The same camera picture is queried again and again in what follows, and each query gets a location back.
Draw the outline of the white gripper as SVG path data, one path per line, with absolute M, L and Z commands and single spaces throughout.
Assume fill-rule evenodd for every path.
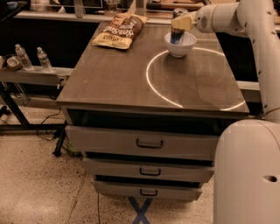
M 197 12 L 182 13 L 171 21 L 171 27 L 190 31 L 196 25 L 202 33 L 214 32 L 213 18 L 216 7 L 216 4 L 209 4 L 201 7 Z

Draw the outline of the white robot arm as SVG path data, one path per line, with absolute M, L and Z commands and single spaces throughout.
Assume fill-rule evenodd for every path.
M 213 224 L 280 224 L 280 38 L 272 0 L 209 4 L 174 18 L 175 28 L 246 33 L 253 48 L 263 119 L 228 126 L 214 161 Z

